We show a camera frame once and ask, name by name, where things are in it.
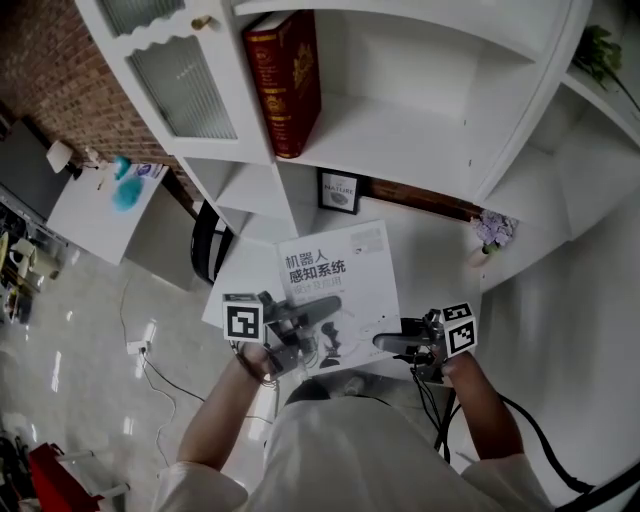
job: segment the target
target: purple flower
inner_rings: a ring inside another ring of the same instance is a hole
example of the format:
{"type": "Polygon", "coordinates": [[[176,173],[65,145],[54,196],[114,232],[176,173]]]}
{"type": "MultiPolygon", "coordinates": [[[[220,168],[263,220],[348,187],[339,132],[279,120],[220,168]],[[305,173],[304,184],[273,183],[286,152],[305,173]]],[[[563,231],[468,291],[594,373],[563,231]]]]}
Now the purple flower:
{"type": "Polygon", "coordinates": [[[513,238],[518,221],[491,210],[483,210],[479,219],[471,219],[471,227],[484,245],[504,247],[513,238]]]}

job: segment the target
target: door knob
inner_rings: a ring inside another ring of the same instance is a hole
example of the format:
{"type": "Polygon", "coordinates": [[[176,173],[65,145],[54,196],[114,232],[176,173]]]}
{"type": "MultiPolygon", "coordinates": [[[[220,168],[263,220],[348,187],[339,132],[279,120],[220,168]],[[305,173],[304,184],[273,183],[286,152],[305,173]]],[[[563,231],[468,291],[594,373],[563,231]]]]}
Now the door knob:
{"type": "Polygon", "coordinates": [[[211,16],[200,16],[199,18],[191,20],[191,28],[194,30],[202,30],[212,21],[213,18],[211,16]]]}

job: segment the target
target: white floor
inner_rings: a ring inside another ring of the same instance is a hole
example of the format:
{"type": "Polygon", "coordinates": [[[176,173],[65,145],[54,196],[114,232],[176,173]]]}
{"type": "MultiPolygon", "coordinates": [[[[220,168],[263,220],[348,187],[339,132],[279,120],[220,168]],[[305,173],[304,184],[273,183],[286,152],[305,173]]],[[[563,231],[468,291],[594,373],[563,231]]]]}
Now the white floor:
{"type": "MultiPolygon", "coordinates": [[[[221,331],[200,320],[210,288],[196,280],[191,293],[166,284],[129,262],[114,267],[81,253],[71,256],[56,281],[45,281],[35,298],[29,325],[0,326],[0,411],[2,425],[30,447],[58,444],[70,452],[92,449],[95,460],[75,471],[91,491],[127,482],[131,491],[105,510],[148,511],[165,467],[156,449],[158,428],[169,421],[169,399],[150,389],[128,340],[152,337],[151,362],[176,384],[206,396],[232,357],[221,331]]],[[[182,433],[200,403],[165,384],[150,367],[153,384],[177,403],[160,445],[175,460],[182,433]]],[[[346,375],[334,379],[339,386],[346,375]]],[[[435,439],[413,383],[372,378],[369,394],[397,407],[435,439]]],[[[283,386],[280,406],[292,385],[283,386]]],[[[446,392],[436,396],[444,410],[446,392]]],[[[253,414],[273,418],[275,396],[260,393],[253,414]]],[[[247,420],[224,472],[248,490],[262,474],[262,450],[269,425],[247,420]]]]}

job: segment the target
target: red book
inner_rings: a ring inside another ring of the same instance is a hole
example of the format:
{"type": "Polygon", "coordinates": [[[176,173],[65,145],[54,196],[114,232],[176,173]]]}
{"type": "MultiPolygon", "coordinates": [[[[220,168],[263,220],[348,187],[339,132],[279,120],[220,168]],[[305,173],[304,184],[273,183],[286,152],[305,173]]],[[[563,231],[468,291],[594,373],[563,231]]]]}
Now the red book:
{"type": "Polygon", "coordinates": [[[244,31],[247,54],[276,155],[300,156],[320,112],[313,11],[280,11],[244,31]]]}

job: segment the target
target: blue object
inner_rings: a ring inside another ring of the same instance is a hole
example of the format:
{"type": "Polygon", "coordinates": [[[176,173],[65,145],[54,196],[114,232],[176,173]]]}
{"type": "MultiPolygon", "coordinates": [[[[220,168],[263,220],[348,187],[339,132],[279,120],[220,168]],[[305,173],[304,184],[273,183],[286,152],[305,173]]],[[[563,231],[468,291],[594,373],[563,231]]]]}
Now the blue object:
{"type": "Polygon", "coordinates": [[[146,176],[151,172],[151,169],[153,169],[153,166],[151,164],[142,164],[138,166],[136,174],[138,176],[146,176]]]}
{"type": "Polygon", "coordinates": [[[111,198],[116,210],[126,212],[131,209],[138,202],[143,186],[144,181],[140,176],[131,176],[120,183],[111,198]]]}
{"type": "Polygon", "coordinates": [[[124,175],[127,174],[129,167],[131,167],[131,160],[129,160],[124,156],[117,156],[113,161],[113,163],[116,164],[116,181],[117,181],[119,179],[122,179],[124,175]]]}

